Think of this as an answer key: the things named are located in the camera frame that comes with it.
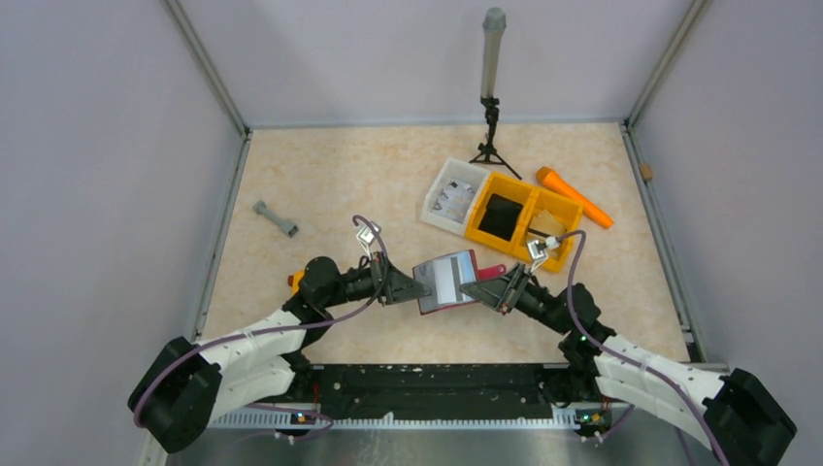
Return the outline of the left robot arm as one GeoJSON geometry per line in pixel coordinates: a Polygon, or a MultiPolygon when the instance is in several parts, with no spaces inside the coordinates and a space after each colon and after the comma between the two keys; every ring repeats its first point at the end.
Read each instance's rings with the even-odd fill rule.
{"type": "Polygon", "coordinates": [[[316,257],[296,284],[280,308],[241,330],[195,343],[169,341],[127,400],[135,424],[166,452],[181,451],[215,419],[286,393],[308,366],[303,348],[337,323],[329,308],[355,301],[392,305],[432,293],[383,252],[346,272],[332,258],[316,257]]]}

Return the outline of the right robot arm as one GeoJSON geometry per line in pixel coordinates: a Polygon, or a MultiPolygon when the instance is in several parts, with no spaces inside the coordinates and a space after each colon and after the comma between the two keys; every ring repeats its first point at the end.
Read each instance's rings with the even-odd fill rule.
{"type": "Polygon", "coordinates": [[[518,264],[461,290],[494,311],[519,311],[562,335],[559,348],[570,366],[592,378],[602,395],[667,422],[723,465],[776,465],[798,433],[752,373],[712,372],[642,348],[599,321],[601,311],[581,283],[552,295],[518,264]]]}

